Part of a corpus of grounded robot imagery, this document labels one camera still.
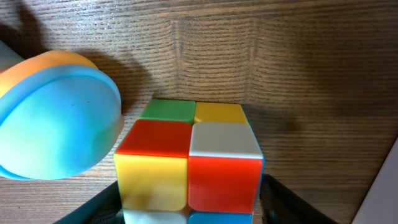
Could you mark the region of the white box with pink interior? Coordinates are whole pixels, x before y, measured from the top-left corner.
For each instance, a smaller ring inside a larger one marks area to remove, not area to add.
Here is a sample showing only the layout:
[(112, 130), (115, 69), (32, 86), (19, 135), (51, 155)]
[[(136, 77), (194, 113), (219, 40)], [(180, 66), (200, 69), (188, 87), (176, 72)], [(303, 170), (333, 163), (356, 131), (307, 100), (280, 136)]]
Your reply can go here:
[(397, 171), (395, 141), (352, 224), (397, 224)]

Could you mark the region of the colourful two-by-two puzzle cube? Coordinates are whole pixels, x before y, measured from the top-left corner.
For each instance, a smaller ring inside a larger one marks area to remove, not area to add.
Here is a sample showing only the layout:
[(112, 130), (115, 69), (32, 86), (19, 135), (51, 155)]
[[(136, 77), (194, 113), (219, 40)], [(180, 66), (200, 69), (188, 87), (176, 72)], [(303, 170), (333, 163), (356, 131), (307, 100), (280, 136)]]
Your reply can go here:
[(265, 159), (241, 105), (153, 99), (114, 163), (126, 223), (251, 223)]

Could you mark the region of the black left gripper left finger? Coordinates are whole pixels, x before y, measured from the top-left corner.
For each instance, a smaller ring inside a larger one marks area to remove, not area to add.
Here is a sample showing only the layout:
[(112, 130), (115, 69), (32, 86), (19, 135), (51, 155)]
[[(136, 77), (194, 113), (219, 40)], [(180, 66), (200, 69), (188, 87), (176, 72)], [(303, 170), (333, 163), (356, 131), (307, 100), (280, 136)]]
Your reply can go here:
[(115, 181), (55, 224), (124, 224), (118, 182)]

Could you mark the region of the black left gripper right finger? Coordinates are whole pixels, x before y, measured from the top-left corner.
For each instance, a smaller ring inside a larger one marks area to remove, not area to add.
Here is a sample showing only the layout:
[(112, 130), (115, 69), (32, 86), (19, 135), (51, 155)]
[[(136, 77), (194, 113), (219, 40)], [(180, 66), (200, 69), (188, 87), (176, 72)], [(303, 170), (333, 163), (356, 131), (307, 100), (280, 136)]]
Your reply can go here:
[(269, 174), (259, 190), (262, 222), (267, 224), (337, 224)]

